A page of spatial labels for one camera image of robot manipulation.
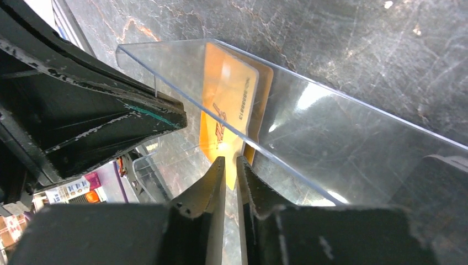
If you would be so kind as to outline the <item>clear plastic card box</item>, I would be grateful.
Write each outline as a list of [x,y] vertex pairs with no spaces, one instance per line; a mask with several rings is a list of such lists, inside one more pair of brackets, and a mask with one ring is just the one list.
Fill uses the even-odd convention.
[[[273,69],[252,170],[298,205],[395,205],[442,264],[467,263],[467,147],[218,40],[119,45],[130,76],[179,99],[187,127],[139,147],[131,179],[141,202],[175,198],[211,161],[200,148],[205,47],[214,43]],[[240,262],[235,188],[226,191],[224,259]]]

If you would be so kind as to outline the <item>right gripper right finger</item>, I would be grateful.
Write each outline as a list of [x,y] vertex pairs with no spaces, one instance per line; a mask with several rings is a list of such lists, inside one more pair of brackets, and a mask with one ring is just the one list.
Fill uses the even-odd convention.
[[298,206],[236,160],[243,264],[438,264],[396,208]]

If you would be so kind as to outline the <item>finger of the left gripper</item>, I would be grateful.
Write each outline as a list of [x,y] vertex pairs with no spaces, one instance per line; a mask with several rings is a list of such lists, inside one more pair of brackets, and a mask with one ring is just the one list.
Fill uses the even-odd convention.
[[40,184],[186,126],[182,102],[61,38],[25,2],[1,2],[1,140]]

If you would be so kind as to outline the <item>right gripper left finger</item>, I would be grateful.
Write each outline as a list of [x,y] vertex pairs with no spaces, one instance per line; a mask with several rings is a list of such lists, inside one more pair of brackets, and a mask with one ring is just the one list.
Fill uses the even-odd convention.
[[220,264],[225,159],[163,204],[53,204],[22,234],[10,264]]

